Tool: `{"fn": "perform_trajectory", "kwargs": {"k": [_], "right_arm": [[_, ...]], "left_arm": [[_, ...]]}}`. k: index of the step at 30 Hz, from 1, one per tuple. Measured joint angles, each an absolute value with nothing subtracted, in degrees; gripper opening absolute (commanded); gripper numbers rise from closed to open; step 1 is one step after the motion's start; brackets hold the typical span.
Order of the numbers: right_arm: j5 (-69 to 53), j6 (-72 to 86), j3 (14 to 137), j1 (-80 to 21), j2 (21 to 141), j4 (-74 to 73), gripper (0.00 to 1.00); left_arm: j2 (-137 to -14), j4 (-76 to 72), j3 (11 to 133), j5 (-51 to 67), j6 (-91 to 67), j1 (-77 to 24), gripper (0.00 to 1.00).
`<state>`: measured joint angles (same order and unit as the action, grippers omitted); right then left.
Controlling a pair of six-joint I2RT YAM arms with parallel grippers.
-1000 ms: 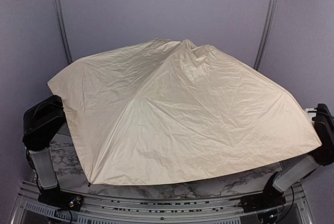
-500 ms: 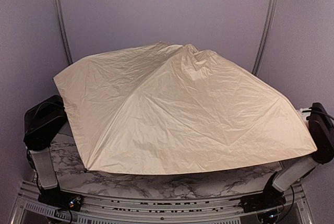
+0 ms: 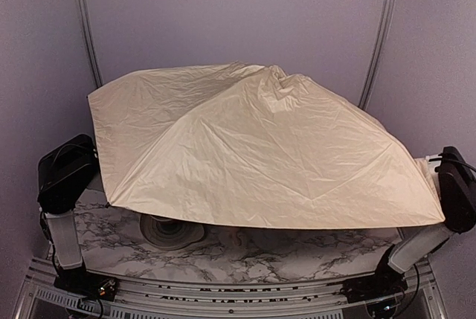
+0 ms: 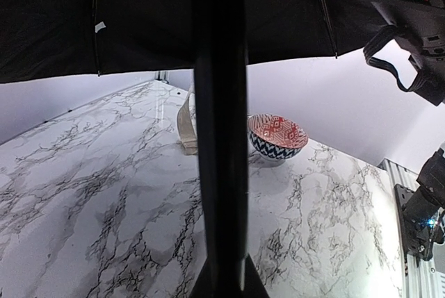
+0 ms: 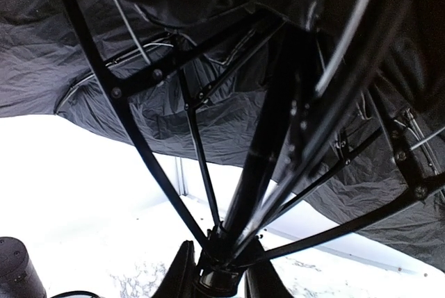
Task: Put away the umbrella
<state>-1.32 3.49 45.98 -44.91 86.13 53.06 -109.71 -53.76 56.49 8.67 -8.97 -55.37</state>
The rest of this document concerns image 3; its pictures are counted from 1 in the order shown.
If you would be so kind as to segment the beige and black umbrella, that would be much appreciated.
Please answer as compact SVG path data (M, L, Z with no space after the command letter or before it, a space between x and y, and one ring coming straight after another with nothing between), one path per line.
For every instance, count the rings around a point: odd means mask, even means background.
M276 65L135 71L88 101L115 207L276 229L445 219L422 159L345 98Z

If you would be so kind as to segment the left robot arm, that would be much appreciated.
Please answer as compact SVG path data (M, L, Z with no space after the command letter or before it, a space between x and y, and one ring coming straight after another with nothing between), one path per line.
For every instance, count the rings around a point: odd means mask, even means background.
M37 201L42 231L54 252L54 285L92 300L113 301L118 279L86 268L74 217L77 201L98 173L93 140L79 134L39 160Z

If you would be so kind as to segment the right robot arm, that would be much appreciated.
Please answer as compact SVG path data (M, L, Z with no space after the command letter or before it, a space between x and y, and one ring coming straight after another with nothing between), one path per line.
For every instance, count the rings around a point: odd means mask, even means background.
M475 227L475 168L466 163L459 150L446 146L426 158L431 178L436 181L445 220L425 226L407 239L391 246L373 274L343 282L340 293L348 303L373 300L408 289L406 271L424 256L441 247L454 234Z

